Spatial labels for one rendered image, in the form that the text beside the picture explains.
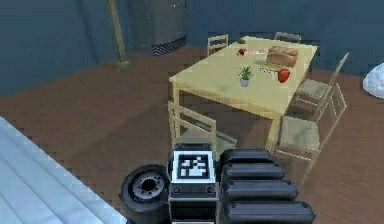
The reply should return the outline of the red apple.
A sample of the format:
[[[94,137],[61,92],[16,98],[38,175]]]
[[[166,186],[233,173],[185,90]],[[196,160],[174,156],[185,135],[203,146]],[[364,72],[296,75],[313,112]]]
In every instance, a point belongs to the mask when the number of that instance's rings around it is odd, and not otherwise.
[[[289,76],[290,76],[290,70],[287,68],[282,68],[278,71],[278,81],[280,83],[284,83],[285,81],[287,81]]]

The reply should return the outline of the white slatted furniture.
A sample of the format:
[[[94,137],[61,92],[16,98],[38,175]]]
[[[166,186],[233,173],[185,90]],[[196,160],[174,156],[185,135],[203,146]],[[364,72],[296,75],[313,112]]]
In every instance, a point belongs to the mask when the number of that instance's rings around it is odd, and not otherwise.
[[[126,224],[126,218],[0,117],[0,224]]]

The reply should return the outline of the light wooden dining table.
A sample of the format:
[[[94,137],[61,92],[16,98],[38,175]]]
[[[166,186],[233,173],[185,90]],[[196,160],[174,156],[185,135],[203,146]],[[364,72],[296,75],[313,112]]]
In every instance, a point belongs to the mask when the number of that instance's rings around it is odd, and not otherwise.
[[[169,78],[173,84],[173,101],[179,103],[182,91],[241,109],[271,120],[265,149],[276,144],[280,119],[285,115],[298,86],[304,79],[317,51],[313,45],[290,43],[256,37],[245,38],[245,44],[236,42],[191,67]],[[284,46],[298,50],[296,65],[290,69],[288,80],[280,83],[275,74],[260,71],[266,64],[264,55],[238,56],[241,48],[264,50],[272,46]],[[250,66],[252,75],[247,87],[242,87],[238,75],[241,67]]]

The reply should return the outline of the white and green book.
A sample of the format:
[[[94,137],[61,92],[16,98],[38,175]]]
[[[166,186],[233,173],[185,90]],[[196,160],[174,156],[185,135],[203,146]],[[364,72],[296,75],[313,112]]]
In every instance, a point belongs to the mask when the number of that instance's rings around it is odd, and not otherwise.
[[[282,69],[281,66],[264,64],[260,67],[261,72],[269,73],[269,74],[277,74]]]

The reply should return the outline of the small potted green plant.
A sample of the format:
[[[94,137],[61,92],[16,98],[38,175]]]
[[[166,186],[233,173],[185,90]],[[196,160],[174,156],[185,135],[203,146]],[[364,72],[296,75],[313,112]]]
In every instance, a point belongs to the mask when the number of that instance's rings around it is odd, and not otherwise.
[[[252,75],[252,70],[250,66],[241,67],[238,73],[240,77],[240,84],[242,87],[247,87],[249,84],[250,77]]]

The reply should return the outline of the light wooden chair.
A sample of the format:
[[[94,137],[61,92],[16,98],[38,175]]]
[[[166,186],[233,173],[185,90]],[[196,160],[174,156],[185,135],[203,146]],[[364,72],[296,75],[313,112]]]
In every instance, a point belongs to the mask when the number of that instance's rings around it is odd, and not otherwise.
[[[228,34],[209,37],[207,39],[207,55],[210,56],[215,51],[218,51],[220,49],[227,47],[228,43],[229,43]]]
[[[272,152],[307,161],[308,165],[302,177],[302,182],[305,182],[346,108],[344,95],[339,84],[336,83],[312,120],[291,116],[281,118],[276,135],[277,142]],[[325,135],[321,136],[320,122],[326,110],[329,110],[331,125]]]
[[[236,147],[237,140],[218,131],[214,119],[181,105],[176,105],[172,101],[168,102],[167,109],[173,144],[210,144],[215,160],[218,160],[225,150]]]
[[[320,115],[322,107],[325,105],[330,91],[336,84],[337,77],[349,55],[350,53],[346,53],[343,56],[327,82],[320,82],[306,78],[300,83],[294,95],[294,100],[314,106],[314,118]]]
[[[275,40],[280,40],[280,39],[287,39],[287,40],[292,40],[297,43],[300,43],[302,40],[302,37],[298,34],[291,34],[291,33],[286,33],[286,32],[276,32],[274,35]]]

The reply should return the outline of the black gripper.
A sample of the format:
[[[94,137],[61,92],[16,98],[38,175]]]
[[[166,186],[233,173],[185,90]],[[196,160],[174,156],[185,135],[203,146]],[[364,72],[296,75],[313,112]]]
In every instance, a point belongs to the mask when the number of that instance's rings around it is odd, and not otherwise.
[[[169,224],[169,184],[163,165],[141,166],[128,174],[119,194],[126,224]]]

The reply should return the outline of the white crumpled cloth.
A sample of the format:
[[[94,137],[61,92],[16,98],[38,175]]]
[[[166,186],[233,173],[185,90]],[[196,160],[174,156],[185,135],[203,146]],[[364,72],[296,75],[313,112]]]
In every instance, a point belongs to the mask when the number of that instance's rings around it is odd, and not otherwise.
[[[363,89],[377,98],[384,99],[384,63],[377,65],[366,75]]]

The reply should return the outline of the brown bread loaf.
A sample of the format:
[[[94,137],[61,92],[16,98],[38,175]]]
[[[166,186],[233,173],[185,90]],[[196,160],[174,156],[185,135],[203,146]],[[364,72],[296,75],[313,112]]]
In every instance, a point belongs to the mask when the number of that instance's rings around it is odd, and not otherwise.
[[[295,48],[272,46],[267,53],[266,62],[286,67],[294,67],[298,57],[298,50]]]

